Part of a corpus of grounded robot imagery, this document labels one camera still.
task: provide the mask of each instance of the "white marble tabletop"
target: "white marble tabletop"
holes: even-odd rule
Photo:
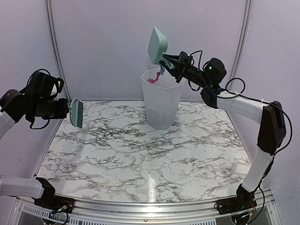
[[[61,124],[39,177],[57,194],[115,202],[184,202],[235,194],[250,161],[227,114],[182,102],[155,130],[144,102],[85,102],[83,129]]]

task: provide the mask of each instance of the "mint green brush head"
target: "mint green brush head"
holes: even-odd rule
[[[159,65],[159,61],[163,60],[163,54],[166,54],[168,41],[166,36],[157,28],[154,27],[151,33],[148,55],[153,64]]]
[[[83,102],[79,99],[73,99],[69,105],[70,121],[74,127],[83,127]]]

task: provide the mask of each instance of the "black cable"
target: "black cable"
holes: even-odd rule
[[[197,89],[192,88],[191,82],[189,80],[187,80],[187,83],[188,83],[189,87],[192,89],[192,91],[200,90],[200,86]]]
[[[38,69],[38,70],[36,70],[36,71],[45,71],[45,72],[48,73],[48,75],[51,76],[50,72],[49,72],[48,70],[46,70],[46,69]],[[26,86],[29,84],[29,81],[31,80],[32,75],[33,75],[33,74],[31,74],[30,77],[28,78]]]
[[[47,73],[48,73],[48,75],[50,75],[50,76],[51,76],[50,72],[49,72],[48,70],[46,70],[46,69],[38,69],[37,71],[45,71],[45,72],[47,72]]]
[[[268,104],[268,105],[271,105],[277,109],[279,109],[283,115],[287,118],[287,120],[289,121],[289,125],[290,125],[290,138],[289,138],[289,141],[286,143],[286,145],[282,148],[280,148],[279,150],[277,150],[275,153],[274,153],[274,156],[276,156],[279,152],[281,152],[283,149],[285,149],[292,141],[292,137],[293,137],[293,126],[292,126],[292,121],[290,119],[290,117],[286,114],[285,111],[283,111],[280,107],[278,107],[277,105],[271,103],[271,102],[266,102],[266,101],[261,101],[259,99],[256,99],[256,98],[252,98],[252,97],[247,97],[247,96],[244,96],[244,95],[240,95],[241,97],[243,98],[246,98],[246,99],[249,99],[249,100],[252,100],[252,101],[256,101],[256,102],[262,102],[262,103],[265,103],[265,104]]]
[[[261,189],[261,187],[259,186],[258,187],[259,189],[260,189],[260,191],[262,192],[262,196],[263,196],[263,203],[262,203],[262,208],[261,208],[261,210],[259,211],[259,213],[254,217],[254,219],[253,220],[251,220],[248,224],[251,224],[251,223],[253,223],[253,221],[254,220],[256,220],[258,217],[259,217],[259,215],[262,213],[262,211],[263,211],[263,208],[264,208],[264,204],[265,204],[265,202],[266,202],[266,199],[265,199],[265,196],[264,196],[264,192],[263,192],[263,190]]]
[[[34,124],[34,122],[33,122],[33,123],[30,124],[29,128],[32,129],[32,130],[41,130],[41,129],[46,128],[49,125],[49,123],[50,123],[50,120],[48,120],[47,123],[43,127],[32,128],[32,126]]]
[[[203,78],[203,76],[202,76],[202,72],[201,72],[201,70],[200,70],[200,63],[201,63],[201,58],[202,58],[202,53],[203,53],[203,51],[202,51],[202,50],[198,50],[198,51],[196,51],[196,52],[191,53],[189,56],[192,56],[193,54],[196,54],[196,53],[200,53],[199,61],[198,61],[198,71],[199,71],[199,73],[200,73],[201,79],[203,80],[203,83],[205,84],[206,88],[207,88],[207,89],[208,89],[215,97],[217,97],[217,98],[221,98],[221,99],[231,99],[231,98],[236,98],[236,97],[238,97],[240,94],[235,95],[235,96],[232,96],[232,97],[221,97],[221,96],[216,95],[216,94],[208,87],[207,83],[205,82],[205,80],[204,80],[204,78]],[[229,81],[227,82],[226,86],[228,86],[228,84],[229,84],[230,82],[232,82],[233,80],[235,80],[235,79],[233,78],[233,79],[229,80]],[[245,88],[246,88],[246,84],[245,84],[245,82],[244,82],[241,78],[239,78],[239,80],[241,80],[241,81],[243,82],[243,84],[244,84],[244,87],[243,87],[243,91],[244,91]]]
[[[67,215],[67,219],[66,219],[66,221],[62,224],[62,225],[65,225],[65,224],[67,224],[67,222],[68,222],[68,220],[69,220],[69,215],[68,215],[68,213],[66,212],[66,215]]]
[[[265,104],[271,105],[271,106],[273,106],[273,107],[276,107],[277,109],[279,109],[279,110],[286,116],[287,120],[289,121],[289,125],[290,125],[290,139],[289,139],[289,141],[287,142],[287,144],[286,144],[284,147],[282,147],[281,149],[279,149],[278,151],[276,151],[276,152],[274,153],[274,156],[276,156],[279,152],[281,152],[283,149],[285,149],[285,148],[291,143],[291,141],[292,141],[292,136],[293,136],[293,126],[292,126],[292,122],[291,122],[290,117],[286,114],[286,112],[283,111],[281,108],[279,108],[277,105],[275,105],[275,104],[273,104],[273,103],[266,102],[266,101],[262,101],[262,100],[259,100],[259,99],[256,99],[256,98],[247,97],[247,96],[242,95],[242,93],[243,93],[244,90],[246,89],[246,83],[245,83],[245,81],[244,81],[243,79],[241,79],[241,78],[239,78],[239,77],[235,77],[235,78],[230,79],[230,80],[227,82],[226,86],[225,86],[225,90],[226,90],[228,93],[234,94],[234,95],[235,95],[235,93],[229,91],[227,87],[228,87],[228,85],[230,84],[230,82],[232,82],[233,80],[240,80],[240,81],[242,81],[242,82],[243,82],[243,89],[242,89],[242,91],[241,91],[239,94],[237,94],[237,95],[235,95],[235,96],[232,96],[232,97],[221,97],[221,96],[216,95],[216,94],[209,88],[209,86],[207,85],[207,83],[205,82],[205,80],[204,80],[204,78],[203,78],[203,76],[202,76],[202,72],[201,72],[201,70],[200,70],[200,62],[201,62],[201,58],[202,58],[202,53],[203,53],[203,51],[202,51],[202,50],[198,50],[198,51],[196,51],[196,52],[191,53],[190,56],[193,55],[193,54],[196,54],[196,53],[200,53],[199,61],[198,61],[198,70],[199,70],[201,79],[203,80],[203,82],[204,82],[206,88],[207,88],[208,90],[210,90],[210,92],[211,92],[215,97],[221,98],[221,99],[231,99],[231,98],[236,98],[236,97],[238,97],[238,96],[241,96],[241,97],[246,98],[246,99],[249,99],[249,100],[253,100],[253,101],[256,101],[256,102],[265,103]],[[203,68],[202,68],[203,70],[204,70],[204,67],[205,67],[208,63],[209,63],[209,61],[207,61],[207,62],[203,65]]]

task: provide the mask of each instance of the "frosted plastic container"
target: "frosted plastic container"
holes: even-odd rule
[[[142,90],[144,94],[147,123],[157,130],[168,129],[175,120],[182,87],[185,79],[176,83],[167,71],[155,83],[149,83],[149,78],[155,79],[159,69],[147,70],[142,75]]]

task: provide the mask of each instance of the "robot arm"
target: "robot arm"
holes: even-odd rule
[[[35,117],[48,120],[47,124],[52,119],[66,118],[69,112],[68,100],[56,99],[64,82],[60,78],[41,72],[42,70],[46,71],[37,70],[30,76],[24,89],[9,90],[0,98],[0,139],[24,115],[26,120],[31,122],[31,129],[34,129],[32,125]],[[71,205],[74,204],[74,200],[55,195],[54,187],[44,178],[24,179],[0,175],[0,196],[2,195],[32,197],[36,205],[55,212],[70,213],[73,210]]]
[[[265,104],[229,93],[219,84],[226,75],[224,64],[212,58],[203,66],[203,71],[192,65],[193,57],[185,52],[179,56],[163,54],[160,65],[180,82],[184,77],[202,88],[201,96],[206,105],[224,109],[252,119],[260,124],[257,154],[243,183],[237,189],[237,196],[217,201],[220,214],[250,209],[256,201],[254,193],[273,164],[274,154],[285,135],[285,121],[281,104],[277,101]]]

